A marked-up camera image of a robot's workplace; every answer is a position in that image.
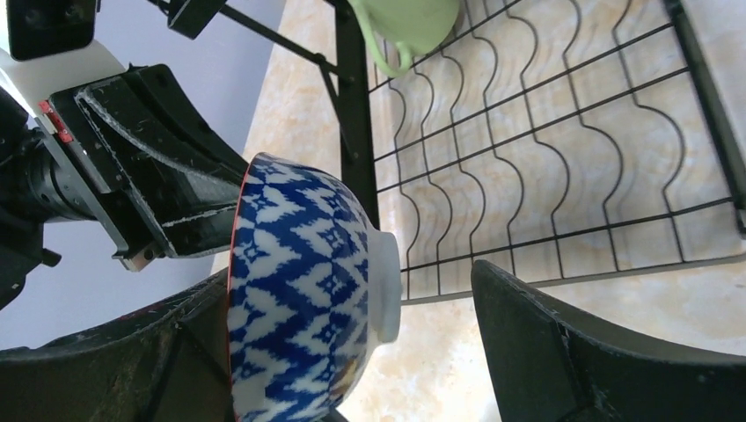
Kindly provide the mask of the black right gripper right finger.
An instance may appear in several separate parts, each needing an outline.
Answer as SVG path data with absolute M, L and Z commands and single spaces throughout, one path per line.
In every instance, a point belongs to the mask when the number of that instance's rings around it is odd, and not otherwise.
M 476 261 L 473 301 L 505 421 L 742 421 L 745 359 L 629 330 Z

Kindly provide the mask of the black wire dish rack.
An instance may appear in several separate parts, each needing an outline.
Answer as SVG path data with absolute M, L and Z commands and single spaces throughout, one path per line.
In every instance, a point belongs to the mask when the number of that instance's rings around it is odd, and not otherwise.
M 381 226 L 402 299 L 745 257 L 745 168 L 681 1 L 468 1 L 436 51 L 369 71 Z

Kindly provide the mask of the red patterned bowl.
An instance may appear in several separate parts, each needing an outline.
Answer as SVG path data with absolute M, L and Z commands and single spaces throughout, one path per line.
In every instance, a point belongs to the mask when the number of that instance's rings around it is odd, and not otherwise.
M 249 164 L 230 246 L 227 332 L 238 421 L 319 421 L 399 335 L 396 237 L 338 178 L 268 153 Z

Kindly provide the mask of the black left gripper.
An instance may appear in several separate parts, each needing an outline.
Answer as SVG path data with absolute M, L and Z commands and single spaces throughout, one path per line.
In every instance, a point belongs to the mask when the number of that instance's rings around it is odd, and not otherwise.
M 47 222 L 100 222 L 134 272 L 225 251 L 248 163 L 169 67 L 100 65 L 80 83 L 59 75 L 55 64 L 1 66 L 1 305 L 37 266 L 60 262 L 43 245 Z M 64 90 L 76 102 L 70 125 L 48 102 Z

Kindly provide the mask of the green white mug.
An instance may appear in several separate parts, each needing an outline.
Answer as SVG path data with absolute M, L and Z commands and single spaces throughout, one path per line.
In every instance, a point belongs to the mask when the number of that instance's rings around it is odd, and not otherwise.
M 415 57 L 434 51 L 448 37 L 461 10 L 457 0 L 349 0 L 348 4 L 373 62 L 390 78 L 403 76 Z M 398 66 L 387 62 L 377 36 L 394 46 Z

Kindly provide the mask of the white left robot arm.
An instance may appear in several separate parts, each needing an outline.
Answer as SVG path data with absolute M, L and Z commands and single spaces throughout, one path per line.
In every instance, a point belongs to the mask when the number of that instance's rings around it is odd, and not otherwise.
M 1 303 L 18 297 L 51 222 L 95 221 L 114 258 L 225 251 L 246 161 L 164 64 L 121 64 L 95 40 L 97 1 L 1 4 Z

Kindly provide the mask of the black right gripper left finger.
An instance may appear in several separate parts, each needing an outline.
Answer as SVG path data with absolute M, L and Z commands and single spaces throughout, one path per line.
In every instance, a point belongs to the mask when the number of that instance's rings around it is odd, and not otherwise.
M 108 323 L 1 353 L 4 421 L 231 421 L 221 271 Z

